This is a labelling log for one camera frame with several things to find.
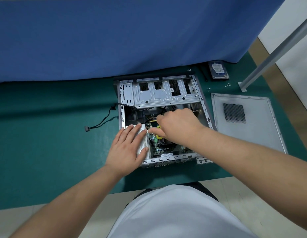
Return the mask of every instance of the tiled floor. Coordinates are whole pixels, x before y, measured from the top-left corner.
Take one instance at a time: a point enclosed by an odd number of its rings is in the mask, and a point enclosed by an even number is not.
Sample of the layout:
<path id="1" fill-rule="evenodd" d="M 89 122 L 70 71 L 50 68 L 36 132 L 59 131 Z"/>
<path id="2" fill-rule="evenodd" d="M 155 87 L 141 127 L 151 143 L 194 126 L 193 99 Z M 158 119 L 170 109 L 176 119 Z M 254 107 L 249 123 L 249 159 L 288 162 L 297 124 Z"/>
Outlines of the tiled floor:
<path id="1" fill-rule="evenodd" d="M 306 238 L 298 227 L 254 194 L 234 177 L 201 182 L 217 199 L 250 230 L 263 237 Z M 141 190 L 108 195 L 84 228 L 80 238 L 102 238 L 115 220 Z M 8 237 L 18 226 L 37 212 L 42 205 L 0 210 L 0 238 Z"/>

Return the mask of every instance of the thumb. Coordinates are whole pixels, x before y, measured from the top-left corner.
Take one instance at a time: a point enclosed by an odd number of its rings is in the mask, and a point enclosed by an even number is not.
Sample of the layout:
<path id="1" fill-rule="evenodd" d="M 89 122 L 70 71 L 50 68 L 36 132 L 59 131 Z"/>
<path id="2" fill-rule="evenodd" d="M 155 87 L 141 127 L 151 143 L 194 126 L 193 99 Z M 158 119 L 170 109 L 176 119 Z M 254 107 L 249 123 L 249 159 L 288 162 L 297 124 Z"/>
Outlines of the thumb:
<path id="1" fill-rule="evenodd" d="M 143 162 L 143 160 L 145 159 L 147 153 L 148 153 L 148 150 L 149 148 L 146 147 L 146 148 L 143 148 L 141 151 L 140 151 L 140 154 L 137 156 L 136 158 L 136 163 L 138 164 L 138 166 L 141 165 L 141 163 Z"/>
<path id="2" fill-rule="evenodd" d="M 165 138 L 165 133 L 160 128 L 153 127 L 153 128 L 148 129 L 148 132 Z"/>

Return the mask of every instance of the metal computer chassis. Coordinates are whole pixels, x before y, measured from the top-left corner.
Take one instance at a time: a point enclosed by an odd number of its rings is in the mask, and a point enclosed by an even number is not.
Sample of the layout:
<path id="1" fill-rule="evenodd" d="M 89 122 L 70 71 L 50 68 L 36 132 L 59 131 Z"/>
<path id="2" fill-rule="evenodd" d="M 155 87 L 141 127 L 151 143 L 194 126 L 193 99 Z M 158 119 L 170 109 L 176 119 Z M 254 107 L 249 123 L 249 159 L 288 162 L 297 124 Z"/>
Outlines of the metal computer chassis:
<path id="1" fill-rule="evenodd" d="M 174 88 L 170 86 L 169 81 L 177 80 L 180 95 L 174 96 Z M 140 88 L 140 85 L 147 83 L 148 87 L 145 90 Z M 200 89 L 200 83 L 195 75 L 167 76 L 167 77 L 151 77 L 151 78 L 134 78 L 128 80 L 119 80 L 117 82 L 118 102 L 133 106 L 139 109 L 200 103 L 203 108 L 203 113 L 207 120 L 205 126 L 215 129 L 213 118 L 209 115 L 209 108 L 205 101 L 204 94 Z M 125 127 L 125 109 L 123 106 L 118 107 L 119 110 L 119 127 Z M 180 155 L 163 154 L 160 157 L 145 159 L 140 165 L 141 167 L 164 166 L 169 163 L 185 162 L 196 159 L 197 164 L 210 163 L 207 158 L 202 157 L 198 153 L 186 153 Z"/>

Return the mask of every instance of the wall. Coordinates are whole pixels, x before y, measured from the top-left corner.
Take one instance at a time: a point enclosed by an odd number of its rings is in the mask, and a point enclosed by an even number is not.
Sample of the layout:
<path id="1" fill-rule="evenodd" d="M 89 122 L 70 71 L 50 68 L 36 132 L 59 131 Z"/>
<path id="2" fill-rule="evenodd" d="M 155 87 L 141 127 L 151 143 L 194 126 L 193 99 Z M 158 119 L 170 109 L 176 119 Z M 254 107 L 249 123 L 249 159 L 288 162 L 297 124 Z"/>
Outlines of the wall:
<path id="1" fill-rule="evenodd" d="M 285 0 L 259 34 L 272 53 L 307 18 L 307 0 Z M 307 35 L 276 62 L 307 109 Z"/>

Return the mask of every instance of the gray pole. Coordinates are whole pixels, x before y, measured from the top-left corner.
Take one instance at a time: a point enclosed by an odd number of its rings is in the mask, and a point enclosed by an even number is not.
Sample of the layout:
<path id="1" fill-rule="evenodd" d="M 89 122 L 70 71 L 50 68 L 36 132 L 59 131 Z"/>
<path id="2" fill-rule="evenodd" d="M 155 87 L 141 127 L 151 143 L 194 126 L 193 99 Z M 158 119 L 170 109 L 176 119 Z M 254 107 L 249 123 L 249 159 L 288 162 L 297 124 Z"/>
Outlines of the gray pole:
<path id="1" fill-rule="evenodd" d="M 246 92 L 246 88 L 252 84 L 261 74 L 270 68 L 279 58 L 286 54 L 295 44 L 297 44 L 303 37 L 307 35 L 307 19 L 290 34 L 262 64 L 260 64 L 251 74 L 245 78 L 244 81 L 239 82 L 239 87 L 242 92 Z"/>

